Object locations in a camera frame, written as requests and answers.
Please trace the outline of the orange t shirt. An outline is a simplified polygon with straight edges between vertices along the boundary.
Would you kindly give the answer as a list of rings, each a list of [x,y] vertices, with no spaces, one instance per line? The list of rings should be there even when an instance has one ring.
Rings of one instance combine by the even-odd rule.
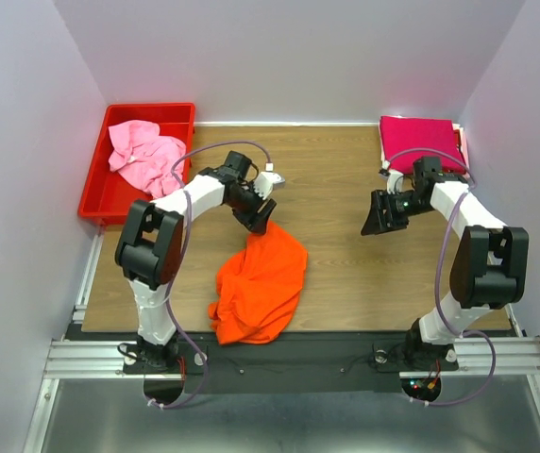
[[[292,321],[304,288],[308,252],[269,222],[216,275],[217,300],[208,306],[220,345],[268,344]]]

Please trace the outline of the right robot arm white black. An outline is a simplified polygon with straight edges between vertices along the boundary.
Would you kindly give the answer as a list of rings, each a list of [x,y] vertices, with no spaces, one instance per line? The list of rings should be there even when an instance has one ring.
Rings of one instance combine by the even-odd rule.
[[[434,296],[433,309],[414,321],[398,356],[413,368],[428,363],[454,362],[453,343],[472,335],[471,325],[483,316],[518,302],[525,290],[530,236],[523,227],[507,226],[472,193],[470,171],[449,173],[442,167],[446,153],[426,148],[413,163],[408,191],[392,176],[388,159],[381,173],[384,190],[371,193],[363,236],[404,230],[414,215],[430,211],[447,220],[445,234],[459,242],[449,273],[448,292]]]

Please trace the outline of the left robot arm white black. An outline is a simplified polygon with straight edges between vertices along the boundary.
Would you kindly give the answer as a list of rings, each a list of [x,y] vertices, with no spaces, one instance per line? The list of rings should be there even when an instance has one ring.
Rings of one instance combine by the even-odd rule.
[[[248,231],[266,232],[276,206],[271,194],[285,179],[268,161],[248,180],[252,167],[250,158],[230,151],[222,165],[203,169],[173,193],[130,206],[115,250],[115,262],[133,292],[138,313],[136,346],[119,348],[125,358],[159,372],[177,364],[178,329],[168,310],[169,292],[197,217],[226,205]]]

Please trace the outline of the folded light pink shirt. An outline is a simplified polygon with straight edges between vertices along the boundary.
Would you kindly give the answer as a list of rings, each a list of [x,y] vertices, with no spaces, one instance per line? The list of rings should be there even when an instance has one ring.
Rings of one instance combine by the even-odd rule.
[[[466,139],[464,128],[461,125],[454,123],[453,124],[453,130],[455,131],[455,135],[456,135],[457,140],[458,140],[458,146],[459,146],[460,152],[461,152],[461,154],[463,156],[464,163],[466,165],[469,165],[467,139]]]

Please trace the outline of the pink t shirt in bin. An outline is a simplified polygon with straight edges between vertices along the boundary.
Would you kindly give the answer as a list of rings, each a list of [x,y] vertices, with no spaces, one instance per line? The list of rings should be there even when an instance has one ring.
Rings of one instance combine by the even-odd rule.
[[[162,136],[156,123],[131,120],[109,127],[112,152],[110,170],[130,186],[162,198],[180,188],[172,174],[176,161],[186,154],[186,144]]]

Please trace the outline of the red plastic bin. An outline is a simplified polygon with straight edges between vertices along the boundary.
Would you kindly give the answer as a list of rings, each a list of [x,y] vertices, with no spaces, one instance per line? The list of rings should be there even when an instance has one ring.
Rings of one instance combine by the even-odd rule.
[[[195,104],[152,103],[114,104],[107,107],[89,173],[78,206],[78,215],[98,226],[121,225],[129,207],[137,199],[149,201],[151,196],[132,187],[118,173],[112,172],[109,127],[129,120],[144,120],[160,126],[160,133],[182,140],[192,147]]]

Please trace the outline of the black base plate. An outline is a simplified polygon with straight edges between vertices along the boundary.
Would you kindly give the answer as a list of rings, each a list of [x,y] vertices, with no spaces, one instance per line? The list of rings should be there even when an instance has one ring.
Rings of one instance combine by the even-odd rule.
[[[160,353],[117,349],[148,394],[398,393],[402,378],[458,368],[453,344],[407,346],[401,331],[288,332],[268,344],[220,345],[211,333],[173,339]]]

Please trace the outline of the aluminium rail frame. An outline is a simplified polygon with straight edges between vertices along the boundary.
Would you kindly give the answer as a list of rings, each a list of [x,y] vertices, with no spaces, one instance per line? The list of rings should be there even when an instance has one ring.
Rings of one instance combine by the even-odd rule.
[[[96,266],[104,242],[105,229],[96,231],[76,296],[72,324],[79,327],[84,320],[90,299]],[[524,376],[530,385],[532,400],[540,422],[540,338],[495,338],[497,366],[500,376]],[[43,382],[25,441],[25,452],[42,452],[44,437],[63,379],[136,379],[123,371],[124,359],[116,350],[115,341],[73,341],[62,339],[51,343],[43,371]],[[491,354],[482,340],[462,339],[454,344],[459,369],[444,372],[444,378],[483,378],[488,375]]]

